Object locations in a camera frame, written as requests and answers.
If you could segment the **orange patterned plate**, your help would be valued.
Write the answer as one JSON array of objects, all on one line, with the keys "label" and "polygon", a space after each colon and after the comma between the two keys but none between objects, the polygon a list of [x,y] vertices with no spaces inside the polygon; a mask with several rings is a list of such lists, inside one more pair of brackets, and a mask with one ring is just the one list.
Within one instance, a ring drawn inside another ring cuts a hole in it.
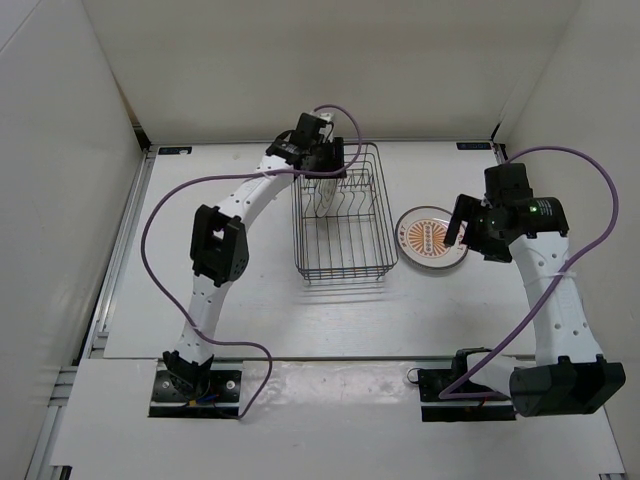
[{"label": "orange patterned plate", "polygon": [[417,206],[397,220],[394,240],[401,257],[414,267],[427,271],[445,271],[458,267],[467,256],[461,243],[465,225],[460,227],[452,246],[445,244],[452,213],[438,206]]}]

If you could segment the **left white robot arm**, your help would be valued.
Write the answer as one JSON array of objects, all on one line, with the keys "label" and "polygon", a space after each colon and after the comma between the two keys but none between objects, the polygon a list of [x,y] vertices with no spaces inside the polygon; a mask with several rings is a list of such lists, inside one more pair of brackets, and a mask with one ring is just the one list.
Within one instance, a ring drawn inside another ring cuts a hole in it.
[{"label": "left white robot arm", "polygon": [[323,133],[291,132],[267,148],[256,171],[215,206],[202,205],[194,216],[189,257],[193,288],[185,326],[173,350],[163,354],[170,379],[186,399],[209,391],[214,331],[233,283],[249,263],[248,230],[277,194],[298,176],[319,179],[345,175],[344,139]]}]

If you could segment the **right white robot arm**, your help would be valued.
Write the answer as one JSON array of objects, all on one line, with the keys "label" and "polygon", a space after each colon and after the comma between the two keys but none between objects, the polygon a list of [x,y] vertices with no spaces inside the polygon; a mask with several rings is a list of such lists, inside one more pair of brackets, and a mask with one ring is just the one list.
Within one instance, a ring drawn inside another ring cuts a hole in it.
[{"label": "right white robot arm", "polygon": [[515,261],[530,311],[490,351],[472,350],[449,375],[442,400],[470,400],[484,387],[508,397],[524,417],[589,415],[625,383],[589,328],[570,269],[568,222],[553,197],[486,204],[458,196],[445,242]]}]

